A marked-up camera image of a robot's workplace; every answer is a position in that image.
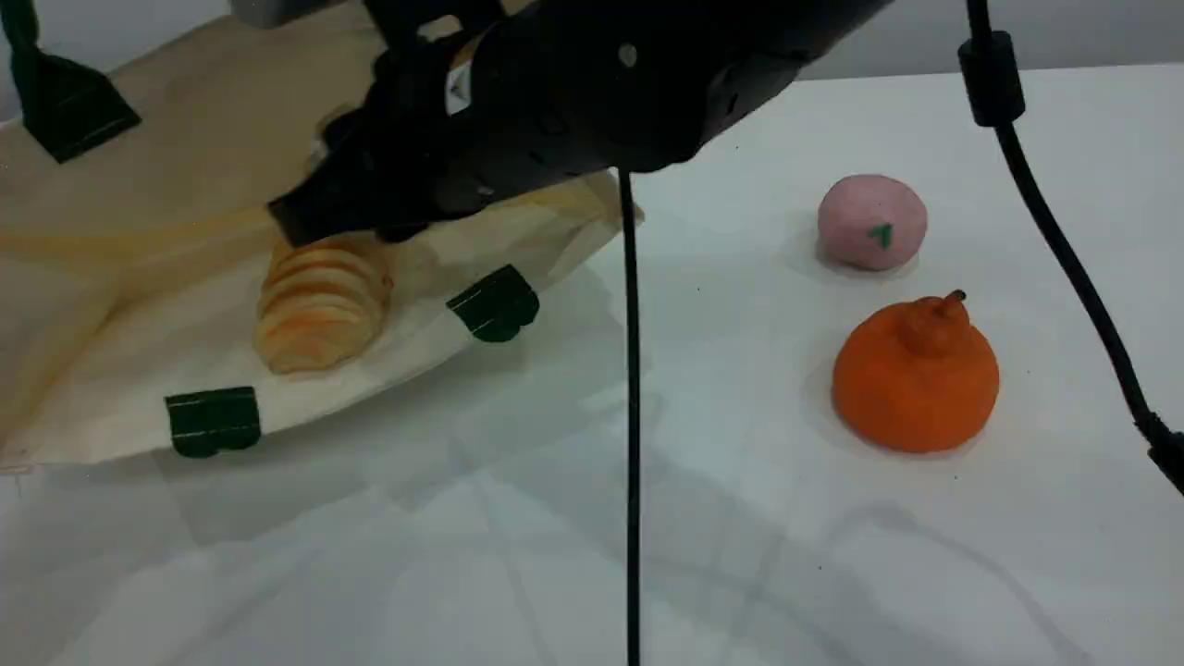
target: pink clay ball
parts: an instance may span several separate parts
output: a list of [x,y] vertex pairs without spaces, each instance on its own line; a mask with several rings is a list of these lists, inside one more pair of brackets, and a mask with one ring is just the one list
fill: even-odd
[[928,218],[921,198],[908,185],[887,175],[849,175],[818,206],[818,235],[832,261],[888,270],[921,249]]

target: white tabletop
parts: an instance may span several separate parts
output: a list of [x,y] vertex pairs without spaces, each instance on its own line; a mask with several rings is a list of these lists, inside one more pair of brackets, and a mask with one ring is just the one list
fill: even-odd
[[[1041,185],[1184,427],[1184,66],[1024,78]],[[815,257],[815,206],[858,172],[928,204],[895,274]],[[637,191],[648,664],[1179,664],[1184,498],[958,77],[794,84]],[[0,479],[0,661],[622,664],[620,265],[253,450]],[[986,433],[869,448],[829,408],[835,353],[954,288],[1003,369]]]

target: orange clay fruit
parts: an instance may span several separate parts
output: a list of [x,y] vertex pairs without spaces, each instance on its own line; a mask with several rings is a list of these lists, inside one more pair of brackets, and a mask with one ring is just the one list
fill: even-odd
[[896,303],[856,328],[835,361],[835,410],[863,438],[907,453],[977,435],[999,393],[999,365],[970,324],[966,294]]

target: black cable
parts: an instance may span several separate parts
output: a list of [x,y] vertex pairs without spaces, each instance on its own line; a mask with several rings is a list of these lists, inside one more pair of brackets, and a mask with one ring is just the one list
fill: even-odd
[[966,0],[966,13],[970,14],[970,38],[979,47],[991,43],[991,11],[986,0]]
[[1081,305],[1085,306],[1086,313],[1089,315],[1089,320],[1094,324],[1094,328],[1098,329],[1098,337],[1101,338],[1102,346],[1106,347],[1106,353],[1109,354],[1111,364],[1114,366],[1114,374],[1118,376],[1118,383],[1122,389],[1127,408],[1134,416],[1135,422],[1141,421],[1151,411],[1151,408],[1147,406],[1147,401],[1143,396],[1143,389],[1139,386],[1139,378],[1134,373],[1134,365],[1131,363],[1131,357],[1126,352],[1126,346],[1122,344],[1122,339],[1119,337],[1118,329],[1114,327],[1114,321],[1106,310],[1101,296],[1098,295],[1098,290],[1089,280],[1089,274],[1081,265],[1076,252],[1073,251],[1073,246],[1069,245],[1069,241],[1064,237],[1064,232],[1061,231],[1056,218],[1053,217],[1053,211],[1048,207],[1048,203],[1044,201],[1044,197],[1036,185],[1036,178],[1028,166],[1024,149],[1019,145],[1019,137],[1016,136],[1016,128],[1011,124],[1005,124],[996,128],[995,134],[999,139],[999,148],[1003,151],[1003,156],[1008,160],[1011,178],[1016,181],[1019,196],[1023,198],[1024,204],[1028,205],[1028,210],[1036,222],[1036,228],[1040,229],[1041,235],[1044,236],[1044,242],[1048,243],[1048,248],[1053,250],[1056,261],[1064,269],[1064,274],[1069,277],[1073,289],[1077,293]]
[[1036,177],[1032,175],[1023,147],[1019,145],[1019,136],[1012,122],[1023,115],[1025,104],[1011,37],[991,28],[987,0],[966,0],[966,13],[970,17],[971,39],[959,49],[958,57],[961,62],[963,77],[966,79],[966,92],[974,111],[974,121],[983,127],[995,129],[1019,196],[1044,242],[1048,243],[1077,293],[1109,356],[1134,424],[1151,444],[1151,459],[1184,493],[1184,434],[1173,433],[1147,405],[1122,338],[1089,280],[1089,274],[1081,265],[1044,196],[1041,194]]
[[633,185],[622,169],[620,217],[625,235],[625,337],[629,366],[629,500],[625,555],[629,666],[642,664],[642,335],[637,294],[637,219]]

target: canvas bag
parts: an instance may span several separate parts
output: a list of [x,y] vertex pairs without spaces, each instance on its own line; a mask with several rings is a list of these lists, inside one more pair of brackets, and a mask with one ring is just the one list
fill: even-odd
[[0,128],[0,468],[253,446],[511,335],[616,236],[605,173],[435,225],[386,248],[393,305],[365,354],[271,374],[251,347],[277,237],[260,206],[382,49],[356,4],[274,31],[224,18],[115,72],[142,124],[65,165]]

